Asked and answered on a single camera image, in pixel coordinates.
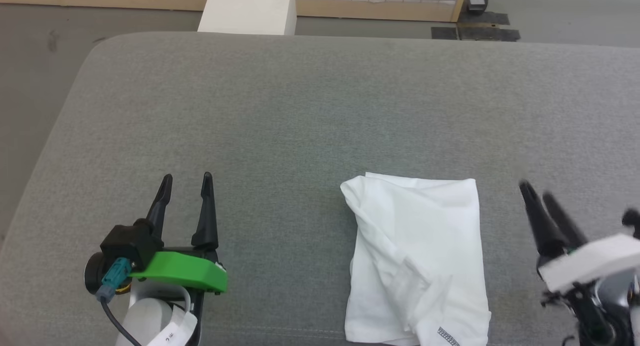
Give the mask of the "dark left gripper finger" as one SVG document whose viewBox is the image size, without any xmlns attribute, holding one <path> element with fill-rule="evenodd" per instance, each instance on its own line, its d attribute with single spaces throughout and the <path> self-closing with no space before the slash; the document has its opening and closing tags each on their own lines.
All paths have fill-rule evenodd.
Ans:
<svg viewBox="0 0 640 346">
<path fill-rule="evenodd" d="M 213 176 L 210 172 L 203 175 L 200 196 L 202 199 L 198 225 L 191 237 L 190 244 L 197 250 L 216 251 L 218 243 L 217 210 Z"/>
<path fill-rule="evenodd" d="M 167 175 L 162 178 L 162 182 L 158 187 L 146 216 L 146 220 L 152 225 L 151 234 L 159 240 L 162 239 L 165 212 L 167 205 L 170 203 L 172 185 L 173 176 L 171 173 L 167 173 Z"/>
</svg>

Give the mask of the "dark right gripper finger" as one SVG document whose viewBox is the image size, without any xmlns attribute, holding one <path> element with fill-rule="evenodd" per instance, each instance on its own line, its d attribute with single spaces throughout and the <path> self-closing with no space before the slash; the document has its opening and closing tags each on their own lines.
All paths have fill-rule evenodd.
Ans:
<svg viewBox="0 0 640 346">
<path fill-rule="evenodd" d="M 546 210 L 565 239 L 567 250 L 577 250 L 589 241 L 583 231 L 560 205 L 557 198 L 550 192 L 542 194 Z"/>
<path fill-rule="evenodd" d="M 566 239 L 547 213 L 543 200 L 533 185 L 528 180 L 521 180 L 519 191 L 525 203 L 526 216 L 539 258 L 549 261 L 565 255 Z"/>
</svg>

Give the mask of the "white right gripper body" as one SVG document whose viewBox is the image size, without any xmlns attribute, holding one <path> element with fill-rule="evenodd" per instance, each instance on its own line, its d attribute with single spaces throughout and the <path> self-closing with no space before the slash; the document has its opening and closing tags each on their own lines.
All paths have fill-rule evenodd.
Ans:
<svg viewBox="0 0 640 346">
<path fill-rule="evenodd" d="M 636 267 L 640 267 L 640 240 L 619 233 L 589 242 L 538 271 L 550 292 L 567 292 L 574 283 L 588 284 Z"/>
</svg>

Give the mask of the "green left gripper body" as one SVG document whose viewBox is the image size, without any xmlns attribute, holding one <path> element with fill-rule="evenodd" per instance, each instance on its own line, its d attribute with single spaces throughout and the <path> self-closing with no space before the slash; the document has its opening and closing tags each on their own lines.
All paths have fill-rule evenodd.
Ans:
<svg viewBox="0 0 640 346">
<path fill-rule="evenodd" d="M 132 280 L 151 280 L 215 294 L 226 293 L 228 275 L 226 269 L 210 259 L 176 251 L 156 252 L 144 271 L 133 271 L 130 262 L 123 257 L 108 261 L 102 252 L 94 253 L 84 269 L 84 286 L 94 295 L 103 282 L 122 293 L 131 289 Z"/>
</svg>

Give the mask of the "white shirt with grey stitching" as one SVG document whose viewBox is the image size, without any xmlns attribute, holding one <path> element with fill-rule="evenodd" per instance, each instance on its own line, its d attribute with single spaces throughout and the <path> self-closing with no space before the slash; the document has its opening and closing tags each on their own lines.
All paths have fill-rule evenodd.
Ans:
<svg viewBox="0 0 640 346">
<path fill-rule="evenodd" d="M 358 226 L 346 340 L 487 346 L 492 314 L 476 181 L 368 172 L 340 190 Z"/>
</svg>

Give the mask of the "white paper label tag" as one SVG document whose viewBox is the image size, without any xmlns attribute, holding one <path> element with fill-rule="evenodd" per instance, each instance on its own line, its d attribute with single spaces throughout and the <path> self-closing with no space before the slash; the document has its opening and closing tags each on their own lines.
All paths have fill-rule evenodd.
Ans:
<svg viewBox="0 0 640 346">
<path fill-rule="evenodd" d="M 191 312 L 174 308 L 169 323 L 146 346 L 186 346 L 194 335 L 198 319 Z"/>
</svg>

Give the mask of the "grey fabric sofa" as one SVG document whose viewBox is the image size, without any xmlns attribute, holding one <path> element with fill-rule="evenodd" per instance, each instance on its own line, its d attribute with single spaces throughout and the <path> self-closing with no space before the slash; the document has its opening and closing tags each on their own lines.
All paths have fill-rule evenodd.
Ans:
<svg viewBox="0 0 640 346">
<path fill-rule="evenodd" d="M 591 239 L 640 209 L 640 49 L 494 41 L 135 33 L 75 78 L 0 253 L 10 346 L 114 346 L 83 271 L 173 175 L 163 239 L 185 246 L 214 179 L 229 292 L 203 345 L 347 346 L 357 224 L 339 189 L 365 172 L 477 182 L 491 346 L 560 346 L 542 308 L 518 182 Z"/>
</svg>

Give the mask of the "white rectangular box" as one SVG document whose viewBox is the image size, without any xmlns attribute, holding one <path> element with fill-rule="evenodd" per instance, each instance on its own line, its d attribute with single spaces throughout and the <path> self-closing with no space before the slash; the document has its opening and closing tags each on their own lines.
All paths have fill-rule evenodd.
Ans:
<svg viewBox="0 0 640 346">
<path fill-rule="evenodd" d="M 293 36 L 297 0 L 206 0 L 198 32 Z"/>
</svg>

